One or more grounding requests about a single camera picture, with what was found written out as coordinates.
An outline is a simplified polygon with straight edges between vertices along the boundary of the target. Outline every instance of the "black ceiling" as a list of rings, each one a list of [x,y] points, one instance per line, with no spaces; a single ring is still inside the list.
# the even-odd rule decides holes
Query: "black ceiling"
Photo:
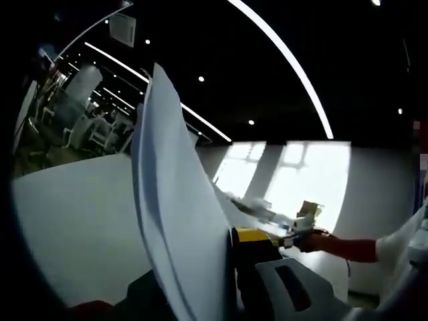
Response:
[[[110,38],[108,25],[101,23],[72,46],[63,64],[96,61],[104,76],[101,86],[120,90],[119,96],[136,106],[146,83],[86,47],[87,41],[139,72],[141,68],[151,72],[153,62],[158,62],[181,101],[232,141],[326,140],[315,107],[290,64],[228,1],[135,2],[123,12],[137,19],[134,48]],[[300,62],[335,140],[360,146],[409,145],[412,120],[420,116],[422,91],[414,76],[419,38],[404,2],[383,1],[380,7],[370,0],[245,3]],[[199,76],[205,81],[199,82]],[[227,143],[190,114],[183,114],[213,144]],[[250,119],[255,125],[248,124]]]

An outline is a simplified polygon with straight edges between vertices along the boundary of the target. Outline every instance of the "chair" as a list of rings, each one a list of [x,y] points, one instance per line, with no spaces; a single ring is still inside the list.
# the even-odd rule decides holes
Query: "chair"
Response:
[[[83,104],[73,100],[59,89],[53,99],[53,109],[44,107],[41,120],[35,123],[45,146],[42,151],[32,152],[30,156],[41,155],[41,165],[44,167],[52,146],[69,147],[74,124],[84,110]]]
[[[114,126],[101,117],[97,117],[94,122],[95,126],[91,132],[89,141],[95,142],[104,151],[108,151],[111,140],[116,136],[114,134]]]

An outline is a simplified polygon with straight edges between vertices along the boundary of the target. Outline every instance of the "floor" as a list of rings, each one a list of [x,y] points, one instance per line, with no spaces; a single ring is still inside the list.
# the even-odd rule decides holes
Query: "floor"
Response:
[[[14,179],[42,169],[99,156],[91,150],[75,150],[58,146],[52,146],[46,158],[42,154],[34,155],[35,152],[43,150],[43,146],[43,140],[38,133],[30,126],[25,128],[15,153]]]
[[[379,298],[350,291],[348,292],[348,304],[355,308],[374,310],[379,304]]]

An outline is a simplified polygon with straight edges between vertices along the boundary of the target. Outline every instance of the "paper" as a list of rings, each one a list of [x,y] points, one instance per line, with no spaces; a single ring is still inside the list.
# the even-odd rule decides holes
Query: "paper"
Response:
[[[187,132],[177,92],[155,65],[132,142],[142,237],[179,320],[223,320],[229,225]]]

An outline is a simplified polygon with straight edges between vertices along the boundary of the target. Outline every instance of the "person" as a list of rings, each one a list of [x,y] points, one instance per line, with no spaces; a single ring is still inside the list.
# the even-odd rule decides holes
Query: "person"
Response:
[[[428,190],[428,175],[425,176],[425,191]],[[422,224],[428,197],[422,207],[396,232],[380,239],[338,239],[322,234],[311,234],[297,246],[302,252],[325,251],[342,257],[348,261],[375,263],[389,275],[386,284],[381,290],[381,302],[394,293],[399,280],[410,271],[411,265],[407,246]]]

